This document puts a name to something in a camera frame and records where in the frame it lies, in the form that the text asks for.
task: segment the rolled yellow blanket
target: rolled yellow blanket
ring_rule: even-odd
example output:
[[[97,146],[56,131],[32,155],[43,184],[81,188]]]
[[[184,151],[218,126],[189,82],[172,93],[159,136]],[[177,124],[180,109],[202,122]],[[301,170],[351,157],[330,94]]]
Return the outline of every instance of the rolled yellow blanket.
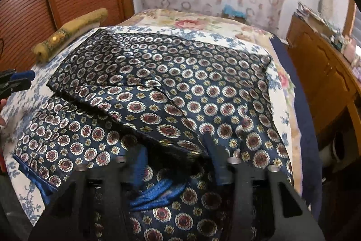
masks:
[[[101,8],[67,22],[47,40],[33,47],[32,51],[37,56],[37,61],[48,63],[73,40],[99,27],[107,16],[107,9]]]

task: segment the human hand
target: human hand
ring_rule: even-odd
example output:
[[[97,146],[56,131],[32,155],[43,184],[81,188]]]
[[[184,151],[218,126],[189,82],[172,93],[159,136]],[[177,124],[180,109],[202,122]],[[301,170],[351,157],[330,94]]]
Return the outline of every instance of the human hand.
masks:
[[[6,105],[6,99],[1,99],[1,101],[0,101],[0,114],[1,114],[2,108],[5,105]],[[0,126],[6,126],[5,120],[2,118],[1,115],[0,115]]]

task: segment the wooden desk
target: wooden desk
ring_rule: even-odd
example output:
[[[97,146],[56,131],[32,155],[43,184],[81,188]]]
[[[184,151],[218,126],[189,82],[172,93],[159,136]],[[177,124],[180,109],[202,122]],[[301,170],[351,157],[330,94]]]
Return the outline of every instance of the wooden desk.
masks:
[[[287,33],[289,55],[297,69],[312,114],[317,135],[331,137],[342,124],[342,114],[351,118],[361,155],[361,83],[351,65],[318,33],[293,16]]]

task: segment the white and blue floral sheet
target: white and blue floral sheet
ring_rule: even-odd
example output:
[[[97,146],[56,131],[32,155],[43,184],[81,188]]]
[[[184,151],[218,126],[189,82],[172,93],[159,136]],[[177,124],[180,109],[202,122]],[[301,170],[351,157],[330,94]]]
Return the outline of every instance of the white and blue floral sheet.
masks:
[[[226,37],[218,33],[145,26],[115,26],[106,27],[105,29],[112,30],[114,33],[149,32],[168,34],[189,40],[208,42],[224,47],[245,50],[259,55],[269,54],[263,47],[248,41],[241,41],[239,39]],[[35,72],[36,77],[32,82],[31,88],[27,91],[12,94],[8,99],[8,104],[4,107],[1,113],[7,122],[7,126],[1,130],[1,140],[4,144],[4,157],[8,174],[21,206],[33,225],[36,224],[45,209],[45,206],[38,188],[22,172],[19,171],[19,164],[13,159],[12,153],[18,138],[21,137],[24,128],[28,125],[34,113],[53,95],[53,92],[46,86],[46,83],[51,75],[74,48],[79,46],[97,30],[98,28],[93,29],[72,42],[46,66],[40,67],[35,65],[32,70]],[[266,74],[268,78],[268,91],[273,110],[273,120],[277,131],[281,135],[282,141],[286,146],[289,159],[292,164],[292,140],[291,127],[288,119],[289,114],[287,111],[286,98],[273,61],[271,61],[268,66]]]

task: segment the bed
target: bed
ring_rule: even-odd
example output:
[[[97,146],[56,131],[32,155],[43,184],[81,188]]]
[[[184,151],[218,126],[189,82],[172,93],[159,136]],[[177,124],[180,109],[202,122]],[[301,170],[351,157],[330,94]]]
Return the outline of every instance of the bed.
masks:
[[[120,27],[108,29],[139,30],[150,26],[163,32],[180,34],[186,39],[194,38],[195,32],[202,31],[215,43],[227,42],[243,44],[255,50],[266,49],[273,57],[278,74],[276,72],[271,79],[270,89],[272,88],[276,97],[280,97],[276,99],[277,103],[272,101],[276,106],[273,119],[292,162],[295,189],[302,194],[307,204],[311,205],[312,213],[317,218],[321,206],[321,164],[318,159],[317,140],[301,84],[280,40],[266,31],[234,20],[161,9],[144,11],[123,22]],[[7,121],[6,128],[1,132],[5,142],[4,156],[8,174],[33,225],[45,208],[44,202],[39,189],[23,173],[24,169],[19,169],[19,163],[12,153],[34,113],[53,94],[46,86],[51,75],[74,48],[96,31],[97,29],[93,29],[75,40],[45,67],[34,66],[36,78],[32,88],[12,95],[1,114]]]

